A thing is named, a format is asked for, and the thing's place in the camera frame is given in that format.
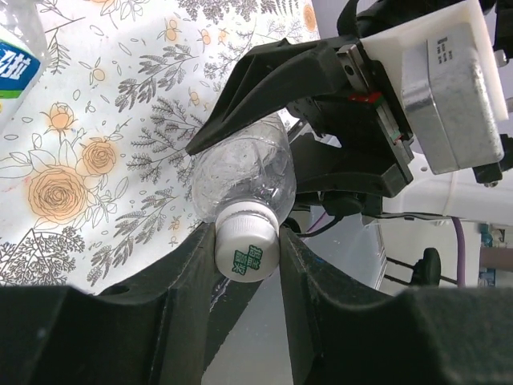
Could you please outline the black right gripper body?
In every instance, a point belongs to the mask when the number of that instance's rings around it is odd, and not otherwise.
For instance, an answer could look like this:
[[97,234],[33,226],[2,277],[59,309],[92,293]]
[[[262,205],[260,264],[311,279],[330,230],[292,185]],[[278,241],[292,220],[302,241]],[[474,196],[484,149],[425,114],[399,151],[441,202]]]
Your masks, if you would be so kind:
[[[329,95],[292,102],[288,112],[308,124],[310,134],[322,143],[394,158],[409,168],[413,134],[384,67],[368,58],[356,38],[343,39],[337,56],[347,78],[345,85]],[[312,192],[297,193],[295,205],[321,206],[332,217],[360,213],[386,218],[390,215],[384,207],[386,199],[359,192]]]

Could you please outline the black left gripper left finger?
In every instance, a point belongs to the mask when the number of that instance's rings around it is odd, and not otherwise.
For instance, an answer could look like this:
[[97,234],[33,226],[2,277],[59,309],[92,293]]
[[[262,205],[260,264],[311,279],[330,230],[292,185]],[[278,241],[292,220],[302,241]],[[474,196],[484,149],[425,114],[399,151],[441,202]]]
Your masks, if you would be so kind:
[[93,296],[71,286],[1,290],[4,384],[198,384],[214,229]]

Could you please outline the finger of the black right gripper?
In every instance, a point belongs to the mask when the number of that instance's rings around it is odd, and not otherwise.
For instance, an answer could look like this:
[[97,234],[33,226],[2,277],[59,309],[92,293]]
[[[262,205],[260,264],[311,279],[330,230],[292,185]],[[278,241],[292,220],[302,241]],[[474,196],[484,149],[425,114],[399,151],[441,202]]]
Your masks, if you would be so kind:
[[413,180],[394,158],[337,148],[312,134],[296,138],[290,148],[298,194],[338,191],[393,198]]
[[233,68],[203,127],[186,146],[196,155],[300,99],[332,94],[347,82],[337,56],[343,38],[254,47]]

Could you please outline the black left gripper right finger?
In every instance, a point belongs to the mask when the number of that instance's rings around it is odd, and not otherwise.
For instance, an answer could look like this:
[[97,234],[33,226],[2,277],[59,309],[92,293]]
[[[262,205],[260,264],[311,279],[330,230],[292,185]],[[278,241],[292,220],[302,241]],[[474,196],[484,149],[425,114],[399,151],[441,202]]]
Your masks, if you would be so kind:
[[296,384],[509,384],[509,288],[410,288],[389,296],[280,231]]

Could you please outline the clear bottle white cap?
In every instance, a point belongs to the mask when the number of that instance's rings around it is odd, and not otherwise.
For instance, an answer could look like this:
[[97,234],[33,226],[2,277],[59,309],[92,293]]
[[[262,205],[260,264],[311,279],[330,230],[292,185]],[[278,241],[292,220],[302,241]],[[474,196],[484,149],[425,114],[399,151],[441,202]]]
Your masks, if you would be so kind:
[[192,203],[202,221],[214,222],[231,203],[259,201],[283,223],[296,188],[288,133],[275,112],[198,155]]

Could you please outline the clear bottle lemon label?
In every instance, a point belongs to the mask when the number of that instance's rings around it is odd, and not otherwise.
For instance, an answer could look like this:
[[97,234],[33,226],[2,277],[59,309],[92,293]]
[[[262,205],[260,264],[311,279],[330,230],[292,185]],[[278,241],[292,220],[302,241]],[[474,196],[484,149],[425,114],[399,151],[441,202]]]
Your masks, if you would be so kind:
[[37,2],[1,2],[1,129],[46,69],[49,54]]

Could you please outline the floral patterned table mat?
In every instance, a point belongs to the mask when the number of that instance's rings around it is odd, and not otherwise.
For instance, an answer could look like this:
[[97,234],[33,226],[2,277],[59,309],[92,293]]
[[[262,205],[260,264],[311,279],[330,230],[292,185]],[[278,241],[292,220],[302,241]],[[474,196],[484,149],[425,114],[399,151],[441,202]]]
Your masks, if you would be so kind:
[[47,68],[1,130],[1,283],[97,294],[196,227],[184,149],[251,48],[309,1],[42,1]]

